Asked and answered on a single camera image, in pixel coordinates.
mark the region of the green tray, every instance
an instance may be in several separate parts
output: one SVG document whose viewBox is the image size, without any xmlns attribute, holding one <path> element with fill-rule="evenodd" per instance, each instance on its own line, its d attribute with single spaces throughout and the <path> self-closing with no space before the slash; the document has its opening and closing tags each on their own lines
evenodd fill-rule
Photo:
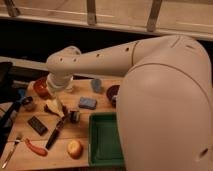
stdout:
<svg viewBox="0 0 213 171">
<path fill-rule="evenodd" d="M 124 166 L 116 113 L 93 113 L 89 118 L 90 166 Z"/>
</svg>

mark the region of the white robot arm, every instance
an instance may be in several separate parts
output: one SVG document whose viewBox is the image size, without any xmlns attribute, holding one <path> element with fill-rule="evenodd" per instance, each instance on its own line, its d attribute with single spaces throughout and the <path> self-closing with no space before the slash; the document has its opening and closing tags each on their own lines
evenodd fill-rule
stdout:
<svg viewBox="0 0 213 171">
<path fill-rule="evenodd" d="M 124 76 L 117 122 L 127 170 L 208 170 L 212 135 L 211 64 L 186 36 L 164 36 L 47 60 L 51 91 L 74 73 Z"/>
</svg>

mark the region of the blue sponge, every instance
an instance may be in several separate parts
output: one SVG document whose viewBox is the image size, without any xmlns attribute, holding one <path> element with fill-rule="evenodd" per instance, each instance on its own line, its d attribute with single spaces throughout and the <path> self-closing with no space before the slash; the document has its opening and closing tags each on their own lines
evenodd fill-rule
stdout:
<svg viewBox="0 0 213 171">
<path fill-rule="evenodd" d="M 94 109 L 96 109 L 96 104 L 97 104 L 96 99 L 81 97 L 78 107 L 94 110 Z"/>
</svg>

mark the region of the metal fork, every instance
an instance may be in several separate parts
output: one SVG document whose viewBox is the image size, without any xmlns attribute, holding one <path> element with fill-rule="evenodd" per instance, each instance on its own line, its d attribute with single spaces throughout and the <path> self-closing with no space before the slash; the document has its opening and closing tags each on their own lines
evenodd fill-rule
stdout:
<svg viewBox="0 0 213 171">
<path fill-rule="evenodd" d="M 14 145 L 13 145 L 13 148 L 10 150 L 4 164 L 2 165 L 2 169 L 6 168 L 11 156 L 13 155 L 15 149 L 16 149 L 16 146 L 21 142 L 21 139 L 22 139 L 22 135 L 21 134 L 18 134 L 15 141 L 14 141 Z"/>
</svg>

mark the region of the wooden table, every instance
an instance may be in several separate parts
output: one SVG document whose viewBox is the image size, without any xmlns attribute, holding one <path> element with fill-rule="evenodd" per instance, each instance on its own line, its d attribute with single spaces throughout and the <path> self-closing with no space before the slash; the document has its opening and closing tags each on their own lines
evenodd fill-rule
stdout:
<svg viewBox="0 0 213 171">
<path fill-rule="evenodd" d="M 55 168 L 74 168 L 87 167 L 88 163 L 88 126 L 89 116 L 93 112 L 114 112 L 113 108 L 106 97 L 106 90 L 111 85 L 120 84 L 121 79 L 102 79 L 103 93 L 97 94 L 92 91 L 90 80 L 74 80 L 74 89 L 72 92 L 60 92 L 59 98 L 62 103 L 69 109 L 76 109 L 81 96 L 95 98 L 97 103 L 96 110 L 80 109 L 80 122 L 77 124 L 67 123 L 60 132 L 59 138 L 48 151 L 46 157 L 38 156 L 30 151 L 24 143 L 29 138 L 33 145 L 45 147 L 47 140 L 55 128 L 59 117 L 44 112 L 45 101 L 39 98 L 33 90 L 33 82 L 29 84 L 26 96 L 32 96 L 36 103 L 36 109 L 33 112 L 27 112 L 21 107 L 18 116 L 8 138 L 3 155 L 1 157 L 0 166 L 5 161 L 9 150 L 14 144 L 17 134 L 23 135 L 22 142 L 17 146 L 11 160 L 5 170 L 42 170 Z M 27 123 L 32 116 L 38 117 L 48 128 L 48 132 L 43 136 L 38 135 Z M 72 159 L 67 153 L 67 144 L 72 139 L 78 139 L 83 145 L 83 154 L 78 160 Z"/>
</svg>

